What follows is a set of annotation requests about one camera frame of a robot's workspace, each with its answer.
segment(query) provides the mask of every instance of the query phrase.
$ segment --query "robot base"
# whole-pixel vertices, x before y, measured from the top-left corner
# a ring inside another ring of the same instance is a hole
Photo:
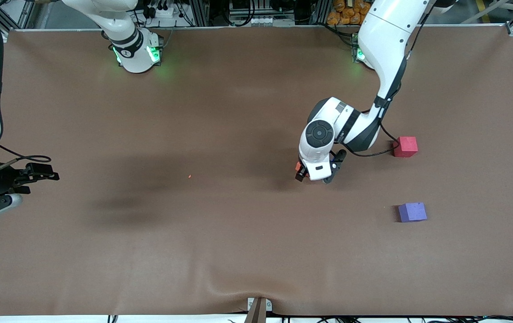
[[[144,41],[133,57],[123,57],[114,49],[118,65],[131,73],[146,72],[153,66],[160,66],[162,61],[164,38],[145,28],[139,28],[139,30],[143,33]]]
[[[353,63],[364,63],[367,67],[374,69],[368,61],[366,61],[366,57],[364,56],[364,53],[362,53],[362,49],[360,49],[360,46],[358,45],[358,33],[353,33],[350,37],[350,41],[352,44],[352,62]]]

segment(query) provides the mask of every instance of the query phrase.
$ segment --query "red cube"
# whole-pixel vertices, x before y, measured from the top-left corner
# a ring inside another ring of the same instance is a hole
[[[400,137],[398,141],[400,141],[400,146],[392,152],[395,157],[412,157],[418,152],[416,137]]]

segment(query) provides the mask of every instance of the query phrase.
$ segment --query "black cable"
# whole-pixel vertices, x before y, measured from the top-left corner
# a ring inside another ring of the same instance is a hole
[[[398,92],[400,92],[400,89],[402,88],[402,82],[398,83],[398,88],[396,89],[396,91],[394,91],[394,93],[392,93],[392,95],[390,96],[390,101],[387,102],[387,104],[385,104],[385,106],[382,107],[382,109],[387,109],[388,108],[388,105],[390,104],[390,102],[392,101],[392,99],[394,98],[394,96],[396,96],[396,94],[398,94]],[[390,133],[386,130],[386,128],[384,127],[384,125],[382,124],[382,119],[379,119],[378,120],[378,126],[381,127],[382,131],[384,131],[384,133],[390,137],[390,139],[392,139],[396,145],[393,146],[392,148],[390,149],[386,149],[385,151],[381,151],[381,152],[378,152],[378,153],[370,153],[368,155],[363,155],[363,154],[360,154],[360,153],[355,153],[351,150],[350,153],[354,156],[358,156],[358,157],[374,157],[374,156],[379,156],[379,155],[383,155],[385,153],[389,153],[391,151],[393,151],[394,149],[400,147],[400,141],[398,141],[398,138],[394,137],[393,135],[390,135]]]
[[[432,12],[432,9],[434,9],[434,6],[428,10],[428,13],[424,18],[422,19],[422,24],[420,24],[420,28],[418,29],[418,32],[416,33],[416,37],[414,37],[414,42],[412,42],[412,47],[410,47],[410,51],[408,51],[408,58],[410,58],[410,53],[412,53],[412,50],[414,49],[414,45],[416,45],[416,41],[418,40],[418,36],[420,35],[420,31],[424,28],[424,24],[426,24],[426,20],[428,20],[428,17],[430,17],[430,13]]]
[[[388,131],[386,131],[386,128],[384,127],[384,125],[382,125],[382,121],[381,119],[378,120],[378,125],[381,127],[382,131],[384,131],[384,133],[386,135],[388,135],[388,137],[390,137],[390,139],[392,139],[394,142],[396,142],[396,145],[390,149],[386,149],[385,151],[380,151],[378,153],[371,153],[369,155],[361,155],[359,153],[355,153],[353,151],[350,151],[350,153],[354,156],[357,156],[357,157],[374,157],[374,156],[379,156],[379,155],[383,155],[385,153],[390,153],[391,151],[393,151],[394,149],[400,147],[400,141],[398,141],[398,139],[396,137],[393,137],[392,135],[390,135],[390,133]]]
[[[3,149],[4,151],[6,151],[7,153],[12,153],[15,156],[18,156],[18,158],[15,159],[16,162],[19,160],[27,159],[27,160],[30,160],[31,162],[35,162],[35,163],[51,163],[51,158],[49,156],[45,156],[45,155],[24,156],[24,155],[21,155],[20,153],[15,153],[11,149],[8,149],[2,145],[0,145],[0,148]]]
[[[189,15],[186,13],[186,10],[183,7],[183,4],[180,0],[176,0],[175,2],[177,9],[179,9],[179,12],[183,15],[184,20],[189,24],[191,27],[194,27],[194,24],[189,18]]]
[[[338,38],[340,38],[340,40],[345,43],[346,45],[348,46],[352,46],[352,43],[349,43],[348,41],[346,41],[346,39],[342,38],[342,37],[352,37],[352,34],[350,33],[344,33],[342,31],[339,31],[338,29],[336,29],[336,25],[334,25],[334,28],[330,27],[329,25],[326,25],[325,23],[323,22],[318,22],[316,23],[317,25],[320,25],[320,26],[324,26],[326,29],[328,29],[329,31],[332,31],[333,33],[335,33],[336,35],[338,35]]]
[[[133,9],[133,13],[135,14],[135,19],[137,20],[137,26],[144,27],[145,25],[144,25],[143,21],[140,20],[136,9]]]
[[[317,25],[320,25],[320,26],[324,26],[326,29],[328,29],[329,31],[332,31],[333,33],[336,33],[338,35],[345,35],[345,36],[348,36],[348,37],[352,37],[352,34],[351,33],[345,33],[345,32],[342,32],[342,31],[338,31],[336,29],[336,25],[334,25],[334,28],[330,27],[330,25],[327,25],[323,22],[317,22],[316,23]]]
[[[252,18],[254,18],[254,14],[256,13],[256,4],[254,3],[254,0],[250,0],[250,3],[252,4],[252,13],[250,13],[250,4],[248,6],[248,16],[246,17],[246,20],[240,24],[240,25],[237,25],[233,22],[231,22],[229,20],[229,18],[226,16],[226,13],[230,12],[230,10],[226,7],[226,4],[228,4],[228,0],[223,0],[222,1],[222,18],[224,19],[224,21],[229,25],[229,26],[234,26],[234,27],[242,27],[242,26],[246,26],[248,25],[248,23],[250,21],[252,21]]]

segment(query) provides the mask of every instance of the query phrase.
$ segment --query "orange item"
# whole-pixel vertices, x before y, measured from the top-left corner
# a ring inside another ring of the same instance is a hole
[[[370,10],[370,4],[364,0],[354,0],[354,11],[357,13],[367,13]]]
[[[360,14],[357,13],[357,14],[354,15],[354,17],[351,17],[350,18],[350,23],[352,25],[359,25],[360,24]]]
[[[371,6],[371,4],[369,4],[368,2],[365,2],[364,7],[360,9],[360,13],[366,16],[368,11],[370,10],[370,6]]]
[[[345,18],[344,16],[342,16],[340,18],[340,24],[341,25],[349,25],[350,24],[350,18]]]
[[[346,2],[344,0],[333,0],[332,6],[334,6],[337,12],[342,12],[346,8]]]
[[[329,25],[338,25],[338,22],[340,21],[340,14],[337,12],[330,12],[328,14],[328,18],[326,18],[326,24]]]
[[[344,18],[351,18],[351,17],[354,17],[355,15],[355,11],[354,11],[354,8],[346,8],[342,11],[342,17]]]

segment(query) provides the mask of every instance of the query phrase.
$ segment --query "orange bag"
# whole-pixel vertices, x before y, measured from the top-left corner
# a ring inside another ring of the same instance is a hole
[[[370,11],[370,6],[371,5],[368,2],[365,2],[363,8],[360,9],[360,13],[366,16],[366,14]]]
[[[328,14],[328,18],[326,18],[326,24],[329,25],[338,25],[340,22],[340,14],[337,12],[330,12]]]
[[[342,12],[342,10],[346,8],[346,2],[344,0],[334,0],[332,5],[337,12]]]
[[[340,24],[341,25],[349,25],[350,24],[350,18],[346,18],[344,16],[340,17]]]
[[[351,18],[351,17],[354,17],[355,15],[355,11],[354,11],[354,8],[346,8],[344,9],[344,11],[342,11],[342,17],[344,18]]]
[[[353,17],[350,18],[350,23],[352,25],[359,25],[360,24],[360,14],[355,14]]]

